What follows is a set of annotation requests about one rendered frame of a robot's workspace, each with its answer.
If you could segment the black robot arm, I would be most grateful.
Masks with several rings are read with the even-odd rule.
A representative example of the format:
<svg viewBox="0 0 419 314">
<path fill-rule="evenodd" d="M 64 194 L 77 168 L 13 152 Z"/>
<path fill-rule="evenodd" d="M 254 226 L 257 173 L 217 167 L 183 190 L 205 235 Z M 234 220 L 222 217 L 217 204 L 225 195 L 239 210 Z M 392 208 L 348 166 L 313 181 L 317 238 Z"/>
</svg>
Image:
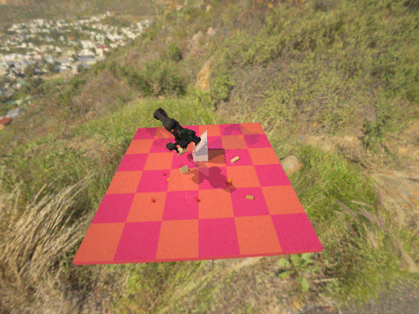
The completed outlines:
<svg viewBox="0 0 419 314">
<path fill-rule="evenodd" d="M 201 141 L 200 137 L 197 137 L 195 135 L 195 131 L 181 127 L 179 122 L 176 121 L 174 118 L 169 118 L 168 115 L 165 113 L 165 110 L 163 110 L 162 108 L 159 108 L 154 112 L 154 117 L 162 122 L 164 129 L 166 129 L 173 135 L 177 135 L 180 138 L 177 139 L 177 145 L 179 145 L 181 148 L 188 147 L 188 144 L 190 143 L 189 135 L 193 137 L 193 143 L 195 143 L 195 145 L 197 145 Z M 173 132 L 171 132 L 172 130 Z"/>
</svg>

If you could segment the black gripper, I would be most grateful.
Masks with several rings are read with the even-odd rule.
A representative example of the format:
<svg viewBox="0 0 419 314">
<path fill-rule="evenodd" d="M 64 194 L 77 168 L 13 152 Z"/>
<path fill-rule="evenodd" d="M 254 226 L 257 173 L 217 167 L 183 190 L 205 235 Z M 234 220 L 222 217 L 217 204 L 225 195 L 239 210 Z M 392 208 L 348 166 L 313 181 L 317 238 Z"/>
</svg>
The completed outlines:
<svg viewBox="0 0 419 314">
<path fill-rule="evenodd" d="M 177 135 L 174 135 L 174 136 L 175 136 L 175 143 L 172 143 L 172 142 L 167 143 L 166 147 L 167 147 L 168 150 L 176 150 L 176 152 L 179 154 L 179 151 L 178 151 L 178 148 L 177 148 L 177 139 L 180 139 L 180 138 Z M 190 136 L 190 135 L 189 135 L 189 140 L 190 140 L 190 142 L 194 141 L 193 137 Z"/>
</svg>

